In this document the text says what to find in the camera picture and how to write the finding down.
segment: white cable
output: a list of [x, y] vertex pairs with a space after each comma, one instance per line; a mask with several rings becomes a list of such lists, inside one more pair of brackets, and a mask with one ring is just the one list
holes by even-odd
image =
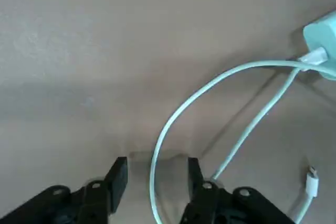
[[255, 67], [265, 67], [265, 66], [282, 66], [282, 67], [294, 67], [298, 69], [310, 69], [322, 73], [327, 73], [333, 77], [336, 77], [336, 71], [332, 69], [328, 69], [326, 67], [322, 66], [315, 66], [311, 64], [296, 62], [296, 61], [283, 61], [283, 60], [266, 60], [266, 61], [256, 61], [256, 62], [250, 62], [243, 65], [240, 65], [238, 67], [232, 68], [219, 76], [217, 76], [215, 79], [204, 85], [202, 88], [200, 88], [198, 91], [196, 91], [192, 96], [190, 96], [184, 103], [182, 103], [177, 110], [170, 116], [168, 121], [163, 126], [163, 129], [158, 137], [158, 141], [155, 145], [153, 156], [152, 156], [152, 162], [151, 162], [151, 170], [150, 170], [150, 183], [149, 183], [149, 190], [150, 190], [150, 202], [151, 207], [153, 211], [154, 218], [156, 220], [157, 224], [162, 224], [162, 220], [160, 218], [160, 215], [157, 210], [156, 206], [156, 200], [155, 200], [155, 168], [156, 163], [158, 161], [158, 156], [160, 152], [161, 145], [163, 143], [163, 140], [171, 127], [171, 125], [175, 122], [175, 120], [182, 114], [182, 112], [191, 104], [193, 103], [197, 98], [199, 98], [203, 93], [211, 89], [214, 85], [218, 84], [220, 81], [224, 80], [225, 78], [240, 72], [245, 69], [249, 68], [255, 68]]
[[306, 179], [306, 195], [304, 202], [302, 204], [301, 209], [298, 211], [297, 215], [293, 217], [293, 221], [296, 224], [299, 224], [303, 217], [305, 216], [308, 208], [313, 201], [314, 198], [317, 197], [319, 189], [319, 177], [317, 175], [316, 170], [313, 167], [309, 168], [307, 172], [307, 179]]

